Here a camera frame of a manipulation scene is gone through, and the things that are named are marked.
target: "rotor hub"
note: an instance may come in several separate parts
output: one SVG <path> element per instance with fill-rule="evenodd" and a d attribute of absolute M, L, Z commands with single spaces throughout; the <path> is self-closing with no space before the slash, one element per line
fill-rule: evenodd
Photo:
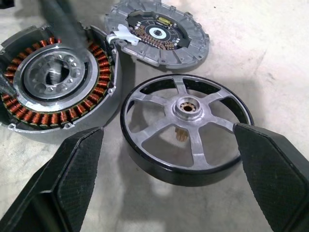
<path fill-rule="evenodd" d="M 192 121 L 198 119 L 203 110 L 197 98 L 192 96 L 180 97 L 174 105 L 174 113 L 181 119 Z"/>
<path fill-rule="evenodd" d="M 24 69 L 16 76 L 17 80 L 20 77 L 19 84 L 23 83 L 30 95 L 42 100 L 72 93 L 85 76 L 85 64 L 72 51 L 59 45 L 42 49 L 25 62 Z"/>

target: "gray floor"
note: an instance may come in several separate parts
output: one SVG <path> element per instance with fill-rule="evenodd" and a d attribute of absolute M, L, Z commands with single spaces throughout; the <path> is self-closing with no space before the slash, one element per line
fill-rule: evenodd
<path fill-rule="evenodd" d="M 0 42 L 42 22 L 35 0 L 16 2 L 15 8 L 0 11 Z M 72 2 L 81 21 L 99 27 L 102 15 L 113 4 L 111 0 Z M 192 13 L 210 35 L 206 62 L 190 73 L 215 80 L 237 93 L 257 126 L 285 135 L 309 159 L 308 1 L 163 2 Z M 134 85 L 164 74 L 128 56 L 122 57 L 122 63 L 126 71 L 124 96 Z M 2 127 L 0 134 L 1 216 L 58 145 L 31 141 Z M 176 187 L 147 175 L 130 159 L 129 152 L 117 115 L 105 128 L 83 232 L 271 231 L 242 167 L 211 186 Z"/>

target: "black circuit board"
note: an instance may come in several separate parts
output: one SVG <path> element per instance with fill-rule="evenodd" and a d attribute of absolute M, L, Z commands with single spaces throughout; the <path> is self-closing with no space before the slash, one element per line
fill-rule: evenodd
<path fill-rule="evenodd" d="M 155 13 L 129 16 L 127 19 L 130 32 L 152 46 L 163 50 L 175 50 L 188 47 L 190 40 L 177 25 Z"/>

